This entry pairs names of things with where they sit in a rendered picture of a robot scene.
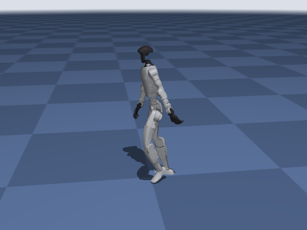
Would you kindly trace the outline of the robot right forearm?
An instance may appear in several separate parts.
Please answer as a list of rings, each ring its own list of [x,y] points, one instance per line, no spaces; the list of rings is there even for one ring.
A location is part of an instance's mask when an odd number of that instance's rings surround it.
[[[138,103],[141,103],[141,107],[144,105],[144,101],[145,101],[145,97],[146,97],[146,94],[145,94],[145,91],[140,91],[140,97],[139,97],[139,102]]]

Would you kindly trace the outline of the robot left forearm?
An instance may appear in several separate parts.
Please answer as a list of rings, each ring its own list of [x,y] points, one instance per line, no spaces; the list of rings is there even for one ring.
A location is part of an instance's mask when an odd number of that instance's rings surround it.
[[[162,101],[162,103],[163,103],[163,106],[164,106],[164,108],[165,108],[165,110],[166,110],[166,113],[167,114],[170,114],[171,112],[170,112],[170,108],[172,108],[171,107],[171,104],[169,103],[169,101],[168,101],[168,97],[167,97],[167,94],[166,94],[166,92],[163,90],[163,89],[159,89],[159,94],[161,95],[161,98],[160,98],[160,100]]]

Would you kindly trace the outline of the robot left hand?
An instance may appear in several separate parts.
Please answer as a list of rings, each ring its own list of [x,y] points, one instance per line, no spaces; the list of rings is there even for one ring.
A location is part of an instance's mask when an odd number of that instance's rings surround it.
[[[171,121],[174,122],[175,124],[181,124],[183,121],[181,121],[175,114],[174,114],[174,111],[172,108],[170,108],[170,118],[171,118]]]

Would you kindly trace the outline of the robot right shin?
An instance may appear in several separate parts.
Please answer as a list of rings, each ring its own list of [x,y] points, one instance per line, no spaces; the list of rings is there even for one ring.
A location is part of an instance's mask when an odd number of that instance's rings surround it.
[[[156,148],[158,156],[159,156],[159,158],[162,162],[162,165],[169,170],[168,161],[167,161],[168,154],[167,154],[166,145],[164,144],[162,147],[158,147],[155,144],[155,148]]]

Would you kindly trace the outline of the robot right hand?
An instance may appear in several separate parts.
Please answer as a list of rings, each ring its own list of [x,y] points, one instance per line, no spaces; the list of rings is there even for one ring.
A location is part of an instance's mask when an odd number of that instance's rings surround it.
[[[136,109],[135,109],[135,111],[134,111],[134,114],[133,114],[133,117],[134,117],[135,119],[137,119],[137,116],[139,116],[139,115],[138,115],[138,111],[139,111],[140,108],[142,108],[141,105],[142,105],[141,103],[138,103],[138,104],[137,104],[137,107],[136,107]]]

